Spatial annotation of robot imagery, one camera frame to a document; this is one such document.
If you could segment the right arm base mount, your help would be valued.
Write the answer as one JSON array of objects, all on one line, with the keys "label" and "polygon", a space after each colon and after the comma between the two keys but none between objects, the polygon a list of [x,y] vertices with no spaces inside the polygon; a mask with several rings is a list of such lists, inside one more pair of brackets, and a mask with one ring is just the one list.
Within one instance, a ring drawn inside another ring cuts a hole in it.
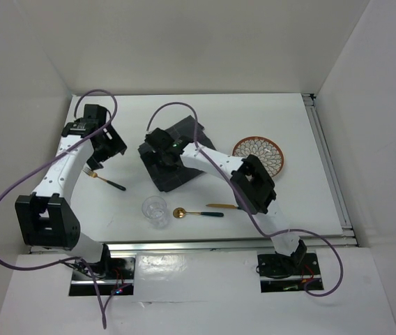
[{"label": "right arm base mount", "polygon": [[277,253],[258,254],[255,270],[262,293],[324,290],[316,253],[307,253],[297,267]]}]

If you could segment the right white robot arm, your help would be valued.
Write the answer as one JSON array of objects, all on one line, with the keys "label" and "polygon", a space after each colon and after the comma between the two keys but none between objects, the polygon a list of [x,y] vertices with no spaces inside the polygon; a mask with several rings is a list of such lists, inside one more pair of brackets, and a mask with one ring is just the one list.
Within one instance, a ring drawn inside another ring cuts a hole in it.
[{"label": "right white robot arm", "polygon": [[160,128],[146,134],[139,154],[161,192],[173,191],[202,173],[228,181],[237,205],[254,216],[261,233],[273,242],[282,271],[293,274],[303,266],[307,247],[290,231],[275,183],[258,157],[226,155],[186,136],[175,139]]}]

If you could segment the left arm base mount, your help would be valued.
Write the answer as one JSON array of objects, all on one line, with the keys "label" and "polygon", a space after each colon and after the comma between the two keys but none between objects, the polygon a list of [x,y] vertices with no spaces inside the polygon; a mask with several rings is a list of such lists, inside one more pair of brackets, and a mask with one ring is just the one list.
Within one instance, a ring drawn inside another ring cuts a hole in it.
[{"label": "left arm base mount", "polygon": [[[136,257],[112,258],[109,268],[103,274],[95,274],[101,296],[112,292],[117,296],[130,296],[134,293]],[[91,297],[96,295],[91,274],[84,264],[74,262],[70,265],[72,276],[68,295],[70,297]]]}]

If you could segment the dark grey checked cloth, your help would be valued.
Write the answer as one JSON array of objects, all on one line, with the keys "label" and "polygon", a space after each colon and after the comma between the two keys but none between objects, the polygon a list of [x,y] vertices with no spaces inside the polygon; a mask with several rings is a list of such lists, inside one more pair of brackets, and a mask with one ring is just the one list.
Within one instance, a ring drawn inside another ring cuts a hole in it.
[{"label": "dark grey checked cloth", "polygon": [[215,148],[204,134],[204,127],[196,124],[191,116],[166,130],[154,129],[139,146],[140,158],[159,191],[173,191],[202,173],[200,170],[185,167],[180,160],[185,147],[193,143],[195,133],[200,144],[210,149]]}]

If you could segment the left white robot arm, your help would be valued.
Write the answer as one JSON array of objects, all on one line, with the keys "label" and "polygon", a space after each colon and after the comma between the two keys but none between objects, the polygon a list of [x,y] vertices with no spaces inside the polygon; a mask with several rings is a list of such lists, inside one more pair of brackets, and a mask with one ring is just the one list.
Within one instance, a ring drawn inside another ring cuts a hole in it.
[{"label": "left white robot arm", "polygon": [[85,105],[82,117],[62,130],[58,148],[62,158],[50,165],[30,195],[21,195],[15,201],[27,246],[61,249],[72,257],[83,258],[96,278],[112,272],[109,248],[82,233],[70,202],[84,167],[101,169],[103,162],[127,149],[114,128],[106,124],[107,113],[103,106]]}]

